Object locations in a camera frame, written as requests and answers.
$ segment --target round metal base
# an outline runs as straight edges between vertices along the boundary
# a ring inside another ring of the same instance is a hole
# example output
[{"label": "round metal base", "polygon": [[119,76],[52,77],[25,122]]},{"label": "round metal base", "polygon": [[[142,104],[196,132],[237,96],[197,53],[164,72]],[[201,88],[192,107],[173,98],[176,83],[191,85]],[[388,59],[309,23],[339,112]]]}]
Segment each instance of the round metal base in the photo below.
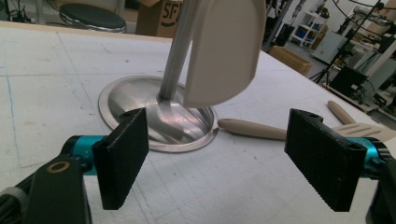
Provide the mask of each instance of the round metal base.
[{"label": "round metal base", "polygon": [[184,87],[180,84],[174,98],[159,97],[163,80],[159,77],[125,77],[102,91],[99,110],[112,128],[119,125],[120,114],[145,107],[148,118],[149,147],[165,152],[185,152],[207,145],[218,131],[218,117],[211,108],[185,108]]}]

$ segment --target stool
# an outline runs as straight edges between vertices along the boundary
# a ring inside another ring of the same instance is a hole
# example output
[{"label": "stool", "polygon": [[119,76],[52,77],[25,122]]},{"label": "stool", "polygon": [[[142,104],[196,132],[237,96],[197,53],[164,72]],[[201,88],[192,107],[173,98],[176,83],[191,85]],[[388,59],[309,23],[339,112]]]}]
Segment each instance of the stool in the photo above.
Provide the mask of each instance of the stool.
[{"label": "stool", "polygon": [[59,16],[67,24],[86,30],[125,33],[126,22],[120,16],[100,7],[85,4],[64,4]]}]

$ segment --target wooden handle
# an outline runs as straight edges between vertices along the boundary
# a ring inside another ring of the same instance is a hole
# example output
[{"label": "wooden handle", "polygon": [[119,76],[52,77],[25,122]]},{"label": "wooden handle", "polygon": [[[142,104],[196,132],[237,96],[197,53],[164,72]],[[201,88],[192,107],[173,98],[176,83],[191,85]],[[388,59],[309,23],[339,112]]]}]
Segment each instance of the wooden handle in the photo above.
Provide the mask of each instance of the wooden handle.
[{"label": "wooden handle", "polygon": [[218,125],[230,133],[286,140],[286,130],[241,119],[219,119]]},{"label": "wooden handle", "polygon": [[343,122],[343,124],[354,124],[356,120],[354,120],[339,104],[334,101],[329,101],[327,106],[334,113],[334,115]]}]

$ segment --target white tabletop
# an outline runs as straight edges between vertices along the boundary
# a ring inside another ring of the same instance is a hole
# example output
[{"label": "white tabletop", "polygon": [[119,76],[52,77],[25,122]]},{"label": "white tabletop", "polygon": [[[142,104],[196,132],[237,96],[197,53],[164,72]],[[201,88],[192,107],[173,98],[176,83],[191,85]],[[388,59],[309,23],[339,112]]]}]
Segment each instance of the white tabletop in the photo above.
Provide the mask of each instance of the white tabletop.
[{"label": "white tabletop", "polygon": [[[160,77],[171,46],[160,38],[44,30],[0,23],[0,189],[56,157],[70,136],[109,134],[98,111],[101,90],[121,77]],[[185,79],[186,69],[180,82]],[[250,86],[214,108],[220,119],[284,129],[290,109],[298,108],[334,127],[341,123],[329,100],[355,120],[375,124],[262,52]],[[351,211],[334,213],[284,152],[284,142],[224,130],[190,153],[150,152],[119,211],[104,211],[96,177],[85,180],[93,223],[365,223],[376,187],[361,179]]]}]

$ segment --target black monitor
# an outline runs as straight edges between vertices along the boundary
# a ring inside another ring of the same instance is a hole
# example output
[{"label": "black monitor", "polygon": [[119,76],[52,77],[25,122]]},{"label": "black monitor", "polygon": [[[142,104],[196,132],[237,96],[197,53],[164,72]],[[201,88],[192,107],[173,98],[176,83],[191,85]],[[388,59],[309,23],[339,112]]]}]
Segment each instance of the black monitor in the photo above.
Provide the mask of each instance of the black monitor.
[{"label": "black monitor", "polygon": [[344,66],[338,75],[330,83],[330,87],[350,97],[358,87],[366,80],[367,76],[357,70]]}]

